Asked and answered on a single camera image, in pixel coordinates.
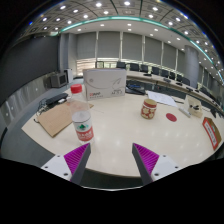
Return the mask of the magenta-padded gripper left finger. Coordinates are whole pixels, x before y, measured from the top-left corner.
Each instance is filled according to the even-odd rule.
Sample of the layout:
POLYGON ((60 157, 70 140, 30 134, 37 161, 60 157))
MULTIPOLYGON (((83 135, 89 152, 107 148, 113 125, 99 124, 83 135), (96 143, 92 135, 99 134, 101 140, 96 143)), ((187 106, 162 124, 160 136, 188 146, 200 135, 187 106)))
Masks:
POLYGON ((91 145, 87 143, 65 155, 55 155, 42 169, 79 185, 90 154, 91 145))

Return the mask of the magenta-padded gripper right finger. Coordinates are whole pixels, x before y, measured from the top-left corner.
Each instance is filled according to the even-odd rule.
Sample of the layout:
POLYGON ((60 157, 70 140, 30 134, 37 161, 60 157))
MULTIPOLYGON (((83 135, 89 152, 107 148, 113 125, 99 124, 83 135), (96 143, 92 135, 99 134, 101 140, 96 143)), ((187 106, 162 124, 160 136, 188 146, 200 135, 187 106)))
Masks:
POLYGON ((168 155, 158 155, 137 143, 132 145, 132 154, 135 158, 143 185, 150 184, 181 170, 181 167, 168 155))

